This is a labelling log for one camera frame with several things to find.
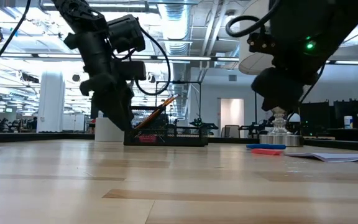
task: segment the red object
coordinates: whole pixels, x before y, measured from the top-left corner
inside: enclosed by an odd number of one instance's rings
[[[153,143],[153,142],[157,142],[157,137],[154,135],[143,135],[143,136],[139,136],[140,142],[144,142],[144,143]]]
[[[251,153],[254,154],[263,154],[263,155],[270,155],[270,156],[279,156],[283,154],[284,150],[278,149],[253,149]]]

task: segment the black cable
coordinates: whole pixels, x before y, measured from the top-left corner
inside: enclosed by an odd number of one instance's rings
[[[30,3],[31,0],[27,0],[27,4],[25,5],[25,9],[23,12],[23,16],[20,18],[19,22],[17,23],[15,29],[13,29],[12,33],[10,34],[10,36],[8,37],[8,39],[6,40],[5,44],[3,45],[3,47],[0,49],[0,56],[4,53],[4,51],[6,50],[7,46],[9,45],[9,43],[11,42],[11,40],[13,39],[13,37],[15,36],[16,32],[19,30],[20,26],[22,25],[25,16],[27,15],[29,9],[30,9]]]
[[[313,85],[311,85],[310,88],[308,89],[308,91],[306,91],[306,93],[303,95],[302,99],[299,101],[299,105],[301,105],[301,104],[304,102],[304,100],[306,99],[306,97],[309,95],[310,91],[313,89],[313,87],[316,85],[316,83],[318,82],[318,80],[321,78],[321,75],[323,74],[323,71],[324,71],[324,68],[325,68],[325,67],[326,67],[325,64],[321,67],[316,82],[315,82]],[[292,114],[290,114],[290,115],[288,116],[288,118],[287,118],[287,121],[289,121],[290,118],[292,118],[292,116],[293,116],[294,114],[295,114],[295,112],[293,112]]]
[[[257,17],[254,17],[254,16],[237,16],[236,18],[232,19],[231,21],[229,21],[226,24],[226,32],[227,32],[227,34],[229,34],[229,36],[231,36],[231,37],[243,37],[245,35],[248,35],[248,34],[254,32],[255,30],[257,30],[259,28],[265,29],[264,24],[267,21],[269,21],[272,18],[272,16],[277,12],[278,7],[280,7],[281,1],[282,0],[276,0],[274,2],[273,7],[261,19],[258,19]],[[239,32],[233,32],[231,30],[231,26],[233,24],[235,24],[236,22],[239,22],[239,21],[244,21],[244,20],[251,20],[251,21],[255,21],[256,23],[252,24],[250,27],[246,28],[245,30],[240,30]]]
[[[111,52],[111,55],[112,55],[112,57],[113,57],[114,59],[117,59],[117,60],[127,60],[127,59],[129,59],[129,58],[132,56],[133,53],[135,53],[135,50],[136,50],[136,49],[130,50],[130,51],[128,52],[128,54],[125,55],[125,56],[123,56],[122,58],[117,57],[117,55],[115,55],[114,52]]]
[[[142,87],[140,87],[139,85],[139,81],[135,80],[136,86],[138,87],[138,89],[149,96],[157,96],[159,94],[161,94],[162,92],[164,92],[165,90],[167,90],[170,82],[171,82],[171,65],[169,64],[169,59],[167,56],[167,53],[165,53],[164,49],[161,47],[161,45],[150,35],[146,32],[146,30],[144,30],[143,28],[140,28],[142,30],[142,32],[144,33],[144,35],[149,38],[157,47],[158,49],[160,49],[161,53],[164,55],[165,57],[165,61],[167,62],[167,67],[168,67],[168,81],[167,84],[165,84],[165,86],[163,88],[161,88],[159,91],[156,91],[155,93],[148,93],[146,92],[144,89],[142,89]]]

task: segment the ceiling duct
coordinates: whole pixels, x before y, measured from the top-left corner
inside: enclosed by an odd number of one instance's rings
[[[161,4],[158,5],[163,19],[163,36],[168,40],[188,40],[189,39],[189,5],[180,4]],[[189,55],[189,43],[186,42],[165,42],[165,49],[169,55]],[[172,80],[189,81],[190,65],[187,63],[173,63]],[[177,117],[185,116],[186,91],[188,84],[173,85],[174,94],[179,94],[176,100]]]

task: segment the chair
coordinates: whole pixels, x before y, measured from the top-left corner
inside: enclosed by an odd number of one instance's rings
[[[226,125],[224,127],[225,138],[240,138],[240,126],[239,125]]]
[[[225,138],[226,128],[222,128],[221,138]]]

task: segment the doorway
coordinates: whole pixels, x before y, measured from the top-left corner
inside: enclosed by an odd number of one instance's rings
[[[244,99],[222,99],[218,98],[220,112],[219,116],[219,136],[222,136],[222,129],[226,125],[244,125]],[[244,132],[240,131],[240,138],[244,138]]]

